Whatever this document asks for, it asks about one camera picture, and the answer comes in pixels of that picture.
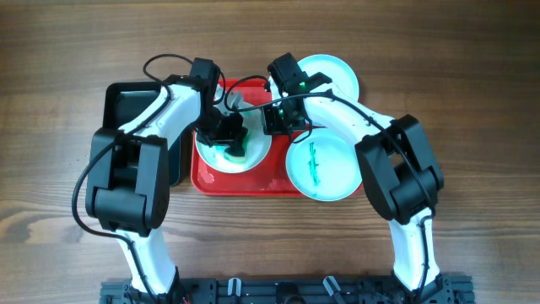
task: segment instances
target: robotic arm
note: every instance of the robotic arm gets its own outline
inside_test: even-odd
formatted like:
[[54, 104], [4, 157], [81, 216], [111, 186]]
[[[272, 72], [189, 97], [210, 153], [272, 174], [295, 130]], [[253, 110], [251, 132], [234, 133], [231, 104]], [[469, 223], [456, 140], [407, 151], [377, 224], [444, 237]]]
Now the robotic arm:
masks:
[[[404, 292], [403, 302], [429, 301], [440, 291], [432, 218], [443, 178], [418, 121], [411, 116], [394, 120], [356, 100], [347, 100], [338, 84], [324, 74], [307, 77], [290, 54], [276, 59], [268, 66], [268, 71], [280, 95], [288, 98], [262, 108], [265, 132], [287, 134], [291, 132], [290, 126], [298, 121], [312, 119], [355, 147], [366, 195], [377, 213], [389, 220], [396, 256], [393, 276], [400, 292]], [[241, 115], [224, 116], [213, 106], [219, 74], [219, 67], [212, 61], [196, 58], [189, 76], [171, 75], [166, 80], [170, 84], [169, 100], [168, 92], [162, 88], [158, 98], [137, 118], [118, 130], [102, 128], [94, 135], [91, 158], [107, 144], [118, 143], [89, 173], [86, 210], [100, 221], [102, 228], [132, 243], [129, 247], [119, 241], [132, 271], [129, 290], [136, 291], [129, 293], [131, 296], [120, 293], [118, 298], [122, 301], [129, 298], [131, 303], [196, 302], [195, 298], [189, 298], [189, 290], [182, 287], [160, 228], [169, 204], [167, 150], [187, 128], [195, 129], [197, 140], [204, 144], [223, 144], [236, 152], [241, 149], [246, 135]], [[294, 98], [320, 86], [328, 90], [332, 98], [324, 94]], [[165, 108], [145, 128], [130, 134], [167, 101]], [[270, 128], [269, 121], [278, 123]], [[397, 152], [407, 162], [394, 166], [390, 156]], [[330, 285], [324, 285], [329, 295], [339, 294], [338, 283], [332, 292], [328, 289]], [[102, 295], [110, 292], [106, 286]], [[235, 296], [234, 301], [240, 297], [240, 286], [238, 279], [229, 282], [229, 296]], [[133, 299], [133, 295], [138, 295], [137, 299]], [[340, 304], [348, 302], [332, 297]], [[104, 303], [113, 303], [115, 299], [114, 296], [102, 297]]]

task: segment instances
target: wooden table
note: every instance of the wooden table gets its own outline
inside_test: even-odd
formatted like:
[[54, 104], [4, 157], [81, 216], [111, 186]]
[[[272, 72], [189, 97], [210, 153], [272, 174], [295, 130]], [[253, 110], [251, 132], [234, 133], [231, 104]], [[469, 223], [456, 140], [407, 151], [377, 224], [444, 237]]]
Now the wooden table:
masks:
[[[368, 107], [424, 125], [445, 174], [441, 269], [472, 275], [478, 303], [540, 302], [533, 1], [0, 3], [0, 302], [96, 303], [101, 281], [129, 276], [118, 245], [83, 233], [69, 204], [105, 88], [145, 79], [161, 52], [211, 58], [229, 78], [264, 74], [285, 52], [341, 57]], [[164, 60], [152, 71], [188, 69]], [[394, 259], [363, 193], [210, 198], [186, 181], [164, 228], [182, 277], [389, 274]]]

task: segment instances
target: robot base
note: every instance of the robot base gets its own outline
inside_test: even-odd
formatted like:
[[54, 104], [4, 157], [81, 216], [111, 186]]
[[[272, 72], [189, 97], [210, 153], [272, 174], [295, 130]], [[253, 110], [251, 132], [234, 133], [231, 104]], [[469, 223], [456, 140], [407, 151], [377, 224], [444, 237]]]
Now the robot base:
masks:
[[[131, 280], [102, 283], [100, 304], [152, 303]], [[408, 304], [414, 303], [393, 276], [324, 280], [178, 279], [159, 304]], [[472, 278], [441, 274], [424, 288], [425, 304], [474, 304]]]

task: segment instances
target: red tray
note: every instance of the red tray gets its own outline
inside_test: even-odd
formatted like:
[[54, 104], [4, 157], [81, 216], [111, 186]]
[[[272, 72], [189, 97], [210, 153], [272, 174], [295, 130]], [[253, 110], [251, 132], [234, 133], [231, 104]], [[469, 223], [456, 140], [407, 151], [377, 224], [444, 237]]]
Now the red tray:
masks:
[[[227, 79], [227, 87], [236, 82]], [[236, 87], [246, 102], [257, 106], [272, 99], [272, 94], [262, 87], [264, 80], [253, 79]], [[293, 138], [301, 132], [293, 133]], [[272, 146], [261, 163], [249, 171], [229, 174], [214, 170], [200, 157], [193, 141], [192, 183], [197, 190], [207, 195], [219, 196], [302, 196], [289, 180], [285, 169], [285, 158], [290, 142], [286, 135], [272, 136]]]

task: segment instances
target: tabletop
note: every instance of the tabletop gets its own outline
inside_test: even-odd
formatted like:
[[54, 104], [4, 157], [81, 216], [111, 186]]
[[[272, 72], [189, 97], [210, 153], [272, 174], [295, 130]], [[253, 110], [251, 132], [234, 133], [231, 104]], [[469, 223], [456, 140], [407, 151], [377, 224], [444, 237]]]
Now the tabletop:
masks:
[[[70, 198], [106, 87], [145, 80], [163, 52], [237, 79], [285, 52], [342, 58], [369, 108], [424, 126], [445, 176], [441, 270], [471, 275], [478, 303], [540, 302], [539, 33], [533, 1], [2, 0], [0, 302], [96, 303], [101, 281], [130, 276], [115, 241], [77, 227]], [[216, 198], [187, 179], [163, 227], [183, 278], [389, 274], [394, 259], [363, 191]]]

